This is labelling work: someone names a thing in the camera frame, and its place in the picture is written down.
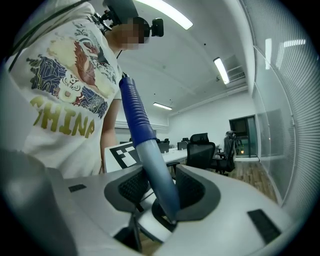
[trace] door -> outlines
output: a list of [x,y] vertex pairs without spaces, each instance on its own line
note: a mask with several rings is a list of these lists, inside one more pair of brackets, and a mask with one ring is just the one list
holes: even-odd
[[257,128],[254,116],[229,120],[230,128],[235,132],[236,156],[241,158],[256,157],[258,154]]

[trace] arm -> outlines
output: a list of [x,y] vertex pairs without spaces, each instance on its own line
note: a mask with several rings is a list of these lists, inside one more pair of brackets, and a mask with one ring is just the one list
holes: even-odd
[[100,150],[102,163],[105,162],[105,148],[117,145],[116,139],[116,119],[120,108],[121,99],[114,99],[106,112],[103,120],[101,139],[100,139]]

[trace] wooden floor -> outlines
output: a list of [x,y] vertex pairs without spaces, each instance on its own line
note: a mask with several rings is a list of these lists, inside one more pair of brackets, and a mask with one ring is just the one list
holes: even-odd
[[250,184],[262,194],[277,203],[274,188],[259,162],[235,162],[235,169],[229,173],[229,177]]
[[[228,177],[237,179],[255,187],[261,193],[266,195],[271,200],[277,202],[276,194],[273,186],[259,162],[235,162],[235,169],[228,172]],[[144,255],[152,255],[161,244],[157,241],[152,241],[147,236],[140,232],[140,240],[142,245],[142,253]]]

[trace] blue handle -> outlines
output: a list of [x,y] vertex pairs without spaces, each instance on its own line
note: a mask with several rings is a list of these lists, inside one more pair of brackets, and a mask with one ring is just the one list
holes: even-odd
[[176,213],[180,209],[178,189],[155,141],[156,135],[149,123],[135,81],[130,77],[124,77],[119,86],[133,146],[136,148],[143,169],[163,211],[171,221],[175,221]]
[[142,142],[156,139],[144,105],[136,89],[135,81],[130,77],[124,77],[119,82],[122,104],[126,121],[131,132],[133,146]]

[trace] headset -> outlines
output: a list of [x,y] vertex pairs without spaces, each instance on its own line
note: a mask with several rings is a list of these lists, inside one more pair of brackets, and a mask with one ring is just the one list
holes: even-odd
[[[64,14],[79,5],[89,2],[90,0],[80,0],[79,2],[76,2],[74,4],[71,4],[53,15],[49,16],[42,22],[40,22],[38,25],[36,25],[34,28],[29,30],[8,52],[8,55],[6,56],[5,60],[7,61],[9,57],[13,55],[13,53],[19,48],[19,51],[15,55],[10,67],[9,72],[14,67],[19,55],[21,54],[22,50],[26,48],[28,45],[28,42],[32,38],[32,36],[35,34],[35,32],[45,23],[49,22],[50,20],[56,18],[57,16]],[[133,18],[137,20],[137,23],[143,22],[143,30],[144,30],[144,38],[149,38],[150,31],[152,37],[163,37],[164,35],[164,21],[161,18],[156,18],[152,20],[152,26],[150,27],[146,20],[144,20],[141,17],[138,17],[138,12],[136,10],[136,7],[133,3],[133,0],[104,0],[102,5],[104,7],[108,7],[109,10],[105,10],[104,14],[100,16],[98,13],[95,13],[93,16],[91,16],[92,21],[99,27],[100,31],[105,34],[106,31],[111,31],[112,27],[116,25],[123,24],[126,22],[129,18]],[[112,24],[107,25],[106,20],[111,20]]]

